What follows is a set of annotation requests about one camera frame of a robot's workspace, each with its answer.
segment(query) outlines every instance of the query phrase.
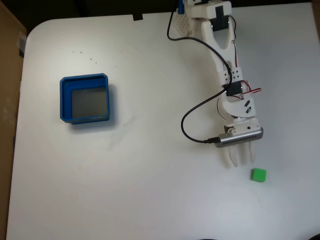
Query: black floor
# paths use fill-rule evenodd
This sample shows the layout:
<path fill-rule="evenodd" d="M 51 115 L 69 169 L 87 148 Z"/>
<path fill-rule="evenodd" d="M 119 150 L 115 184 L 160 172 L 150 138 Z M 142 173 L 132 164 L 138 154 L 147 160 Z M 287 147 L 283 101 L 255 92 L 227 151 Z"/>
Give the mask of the black floor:
<path fill-rule="evenodd" d="M 51 19 L 170 12 L 175 0 L 2 0 L 27 28 Z M 311 0 L 231 0 L 232 7 L 292 4 Z"/>

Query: green cube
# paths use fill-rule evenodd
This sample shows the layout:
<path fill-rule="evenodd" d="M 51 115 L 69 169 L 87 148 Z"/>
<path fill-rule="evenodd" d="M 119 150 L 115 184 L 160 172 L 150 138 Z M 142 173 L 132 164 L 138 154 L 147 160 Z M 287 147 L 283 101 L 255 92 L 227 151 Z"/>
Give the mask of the green cube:
<path fill-rule="evenodd" d="M 266 176 L 267 176 L 267 170 L 260 169 L 260 168 L 254 168 L 252 169 L 252 175 L 251 175 L 251 180 L 263 183 L 266 181 Z"/>

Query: white table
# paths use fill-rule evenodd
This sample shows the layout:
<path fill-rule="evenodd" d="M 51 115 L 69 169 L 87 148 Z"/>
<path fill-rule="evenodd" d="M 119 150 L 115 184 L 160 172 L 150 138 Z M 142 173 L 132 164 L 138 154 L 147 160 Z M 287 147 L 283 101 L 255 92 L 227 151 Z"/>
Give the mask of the white table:
<path fill-rule="evenodd" d="M 320 45 L 310 3 L 233 9 L 264 128 L 254 164 L 189 141 L 217 92 L 208 50 L 169 13 L 58 19 L 27 39 L 7 240 L 307 240 L 320 232 Z M 105 73 L 111 120 L 60 119 L 59 81 Z M 216 100 L 187 132 L 223 131 Z M 250 180 L 252 168 L 267 180 Z"/>

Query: brown cardboard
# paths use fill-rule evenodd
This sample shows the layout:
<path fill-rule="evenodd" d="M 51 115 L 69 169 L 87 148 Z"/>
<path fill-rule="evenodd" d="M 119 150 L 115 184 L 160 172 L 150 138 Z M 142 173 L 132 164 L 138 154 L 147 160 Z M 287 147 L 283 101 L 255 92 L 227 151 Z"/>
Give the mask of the brown cardboard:
<path fill-rule="evenodd" d="M 313 15 L 316 24 L 316 30 L 320 39 L 320 0 L 312 1 Z"/>
<path fill-rule="evenodd" d="M 0 1 L 0 240 L 6 239 L 23 58 L 19 34 L 26 28 Z"/>

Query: robotic arm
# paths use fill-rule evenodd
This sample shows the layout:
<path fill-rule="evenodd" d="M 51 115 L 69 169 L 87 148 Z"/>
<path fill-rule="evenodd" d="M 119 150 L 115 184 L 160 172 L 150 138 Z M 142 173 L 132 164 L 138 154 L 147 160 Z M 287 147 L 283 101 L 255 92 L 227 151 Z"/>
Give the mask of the robotic arm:
<path fill-rule="evenodd" d="M 248 142 L 250 161 L 253 163 L 256 158 L 254 141 L 261 139 L 264 131 L 256 118 L 252 94 L 260 92 L 261 88 L 251 89 L 250 84 L 244 80 L 242 69 L 238 64 L 235 46 L 236 21 L 231 16 L 231 3 L 229 1 L 180 0 L 178 13 L 175 17 L 174 26 L 183 36 L 178 39 L 195 40 L 193 36 L 196 34 L 196 25 L 201 22 L 203 42 L 215 50 L 213 51 L 210 48 L 212 50 L 210 54 L 217 72 L 217 81 L 222 87 L 217 102 L 217 110 L 226 123 L 223 134 L 210 138 L 211 141 L 205 143 L 214 143 L 217 148 L 228 147 L 229 157 L 233 165 L 237 167 L 237 145 Z M 227 46 L 224 49 L 215 40 L 215 32 L 223 29 L 228 29 Z M 183 120 L 186 115 L 182 119 L 181 127 L 183 133 L 187 136 L 183 129 Z"/>

